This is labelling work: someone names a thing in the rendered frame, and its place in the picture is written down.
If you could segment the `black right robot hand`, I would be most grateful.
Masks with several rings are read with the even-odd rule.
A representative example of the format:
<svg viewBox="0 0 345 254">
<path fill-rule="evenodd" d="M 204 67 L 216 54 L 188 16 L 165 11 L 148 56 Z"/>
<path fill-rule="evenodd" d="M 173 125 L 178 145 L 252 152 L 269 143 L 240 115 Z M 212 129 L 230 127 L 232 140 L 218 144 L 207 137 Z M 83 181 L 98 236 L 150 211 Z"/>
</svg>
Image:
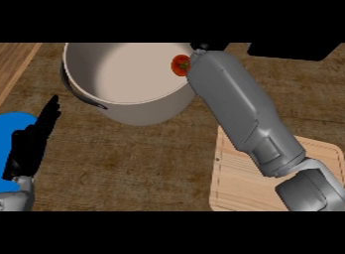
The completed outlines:
<svg viewBox="0 0 345 254">
<path fill-rule="evenodd" d="M 228 43 L 191 43 L 190 47 L 194 51 L 222 51 Z"/>
</svg>

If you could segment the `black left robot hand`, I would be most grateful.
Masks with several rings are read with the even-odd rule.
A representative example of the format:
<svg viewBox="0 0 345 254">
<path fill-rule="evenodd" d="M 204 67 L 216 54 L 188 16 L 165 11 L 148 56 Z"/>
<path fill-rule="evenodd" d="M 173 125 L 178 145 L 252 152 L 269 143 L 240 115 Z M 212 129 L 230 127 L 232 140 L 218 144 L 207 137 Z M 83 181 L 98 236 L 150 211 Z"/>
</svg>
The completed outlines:
<svg viewBox="0 0 345 254">
<path fill-rule="evenodd" d="M 58 96 L 54 95 L 43 106 L 36 122 L 11 134 L 11 150 L 2 180 L 12 181 L 18 177 L 32 177 L 38 172 L 46 141 L 60 115 Z"/>
</svg>

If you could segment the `red tomato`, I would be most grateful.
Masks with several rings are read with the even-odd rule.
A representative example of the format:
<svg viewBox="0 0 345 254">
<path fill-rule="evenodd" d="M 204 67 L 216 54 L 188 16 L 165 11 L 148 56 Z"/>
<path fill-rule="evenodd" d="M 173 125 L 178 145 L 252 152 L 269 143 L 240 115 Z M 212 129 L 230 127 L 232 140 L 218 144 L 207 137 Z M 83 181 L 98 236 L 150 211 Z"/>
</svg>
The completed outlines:
<svg viewBox="0 0 345 254">
<path fill-rule="evenodd" d="M 185 76 L 190 70 L 190 58 L 185 55 L 173 57 L 170 62 L 170 70 L 178 76 Z"/>
</svg>

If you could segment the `light wooden board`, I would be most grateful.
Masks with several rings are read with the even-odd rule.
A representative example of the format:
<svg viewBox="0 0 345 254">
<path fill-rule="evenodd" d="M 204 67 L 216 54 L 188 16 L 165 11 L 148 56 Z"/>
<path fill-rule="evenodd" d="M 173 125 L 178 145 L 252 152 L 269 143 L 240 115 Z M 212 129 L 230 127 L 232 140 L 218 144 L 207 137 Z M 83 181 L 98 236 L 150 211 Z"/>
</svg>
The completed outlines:
<svg viewBox="0 0 345 254">
<path fill-rule="evenodd" d="M 39 47 L 41 43 L 0 43 L 0 106 Z"/>
</svg>

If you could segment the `pale wooden cutting board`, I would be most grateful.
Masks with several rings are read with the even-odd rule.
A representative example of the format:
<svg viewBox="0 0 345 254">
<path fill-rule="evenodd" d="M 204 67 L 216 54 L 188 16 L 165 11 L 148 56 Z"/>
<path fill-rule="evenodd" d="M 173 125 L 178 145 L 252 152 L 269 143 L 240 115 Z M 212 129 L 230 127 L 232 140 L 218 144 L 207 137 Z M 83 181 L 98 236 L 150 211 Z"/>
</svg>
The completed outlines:
<svg viewBox="0 0 345 254">
<path fill-rule="evenodd" d="M 312 139 L 296 137 L 306 156 L 328 168 L 345 189 L 345 158 L 339 147 Z M 209 193 L 209 206 L 215 211 L 286 211 L 274 187 L 290 178 L 263 177 L 249 156 L 234 149 L 222 128 L 218 128 L 216 149 Z"/>
</svg>

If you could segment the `blue plate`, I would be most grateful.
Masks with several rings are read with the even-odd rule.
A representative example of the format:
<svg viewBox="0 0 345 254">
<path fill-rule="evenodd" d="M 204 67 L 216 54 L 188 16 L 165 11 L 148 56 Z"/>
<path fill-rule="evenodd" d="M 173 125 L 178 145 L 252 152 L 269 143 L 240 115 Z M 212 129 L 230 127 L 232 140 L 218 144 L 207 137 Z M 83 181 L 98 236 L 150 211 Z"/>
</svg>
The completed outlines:
<svg viewBox="0 0 345 254">
<path fill-rule="evenodd" d="M 11 150 L 11 134 L 15 130 L 23 130 L 36 121 L 36 117 L 21 111 L 0 114 L 0 192 L 17 191 L 14 182 L 2 179 L 4 167 Z"/>
</svg>

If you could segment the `black appliance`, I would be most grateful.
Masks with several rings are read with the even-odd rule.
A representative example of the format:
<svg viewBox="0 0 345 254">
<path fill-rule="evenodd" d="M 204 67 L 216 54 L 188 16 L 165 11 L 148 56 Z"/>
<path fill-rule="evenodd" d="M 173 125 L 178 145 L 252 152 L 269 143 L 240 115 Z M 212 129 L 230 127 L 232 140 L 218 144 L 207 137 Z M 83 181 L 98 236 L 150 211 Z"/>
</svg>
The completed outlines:
<svg viewBox="0 0 345 254">
<path fill-rule="evenodd" d="M 318 62 L 337 46 L 337 43 L 250 43 L 247 54 L 253 57 Z"/>
</svg>

